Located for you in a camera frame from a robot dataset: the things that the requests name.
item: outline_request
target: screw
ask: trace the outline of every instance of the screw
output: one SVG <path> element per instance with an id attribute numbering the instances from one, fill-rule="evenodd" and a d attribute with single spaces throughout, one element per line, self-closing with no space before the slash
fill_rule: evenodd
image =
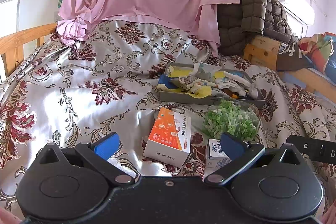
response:
<path id="1" fill-rule="evenodd" d="M 174 186 L 174 182 L 172 181 L 166 181 L 165 184 L 166 186 Z"/>
<path id="2" fill-rule="evenodd" d="M 224 181 L 224 178 L 221 175 L 212 174 L 208 176 L 208 181 L 212 183 L 220 183 Z"/>
<path id="3" fill-rule="evenodd" d="M 132 177 L 129 175 L 118 175 L 114 180 L 118 183 L 130 183 L 132 181 Z"/>

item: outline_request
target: chopped green vegetable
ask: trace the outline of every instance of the chopped green vegetable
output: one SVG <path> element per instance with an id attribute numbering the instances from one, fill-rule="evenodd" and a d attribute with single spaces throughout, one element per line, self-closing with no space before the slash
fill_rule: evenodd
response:
<path id="1" fill-rule="evenodd" d="M 257 135 L 259 119 L 249 108 L 242 110 L 233 101 L 223 100 L 216 109 L 209 108 L 203 124 L 203 132 L 211 138 L 220 139 L 228 132 L 243 141 L 253 141 Z"/>

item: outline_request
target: gray tray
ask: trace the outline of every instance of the gray tray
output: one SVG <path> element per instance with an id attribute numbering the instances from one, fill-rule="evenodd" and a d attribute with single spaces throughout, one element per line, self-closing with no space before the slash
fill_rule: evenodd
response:
<path id="1" fill-rule="evenodd" d="M 185 68 L 193 68 L 194 65 L 191 64 L 181 64 L 181 63 L 169 63 L 165 69 L 164 74 L 168 75 L 168 68 L 169 66 L 173 67 L 185 67 Z M 240 70 L 231 70 L 231 69 L 221 69 L 221 71 L 227 71 L 230 73 L 237 72 L 242 74 L 243 78 L 248 80 L 250 83 L 253 83 L 252 79 L 246 74 L 244 71 Z M 183 94 L 183 93 L 174 93 L 174 92 L 167 92 L 167 91 L 160 91 L 160 100 L 163 102 L 176 102 L 181 104 L 192 104 L 192 105 L 216 105 L 221 102 L 222 97 L 215 97 L 215 96 L 208 96 L 202 99 L 193 98 L 190 95 Z M 256 100 L 246 100 L 246 99 L 236 99 L 238 101 L 247 102 L 249 104 L 254 104 L 258 109 L 262 109 L 265 103 L 265 98 L 258 89 L 258 99 Z"/>

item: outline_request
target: orange and white box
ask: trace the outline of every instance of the orange and white box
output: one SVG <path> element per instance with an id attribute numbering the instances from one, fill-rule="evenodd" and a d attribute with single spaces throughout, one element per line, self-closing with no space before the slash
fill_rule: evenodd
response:
<path id="1" fill-rule="evenodd" d="M 161 107 L 144 157 L 182 167 L 190 152 L 191 118 Z"/>

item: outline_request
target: blue gripper pad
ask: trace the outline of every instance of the blue gripper pad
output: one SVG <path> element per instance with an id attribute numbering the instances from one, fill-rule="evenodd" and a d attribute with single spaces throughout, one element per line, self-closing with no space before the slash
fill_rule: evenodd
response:
<path id="1" fill-rule="evenodd" d="M 231 160 L 235 160 L 245 153 L 248 145 L 225 132 L 220 137 L 220 148 Z"/>
<path id="2" fill-rule="evenodd" d="M 95 154 L 108 160 L 119 148 L 119 135 L 112 132 L 91 145 Z"/>

